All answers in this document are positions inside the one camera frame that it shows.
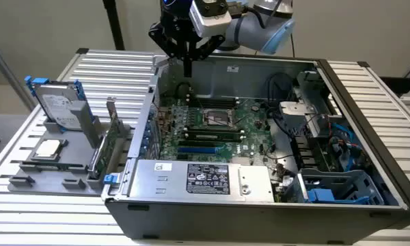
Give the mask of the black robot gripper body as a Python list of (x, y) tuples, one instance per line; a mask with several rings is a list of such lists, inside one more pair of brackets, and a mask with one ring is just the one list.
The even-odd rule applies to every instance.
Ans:
[(159, 1), (163, 32), (173, 42), (202, 38), (210, 1)]

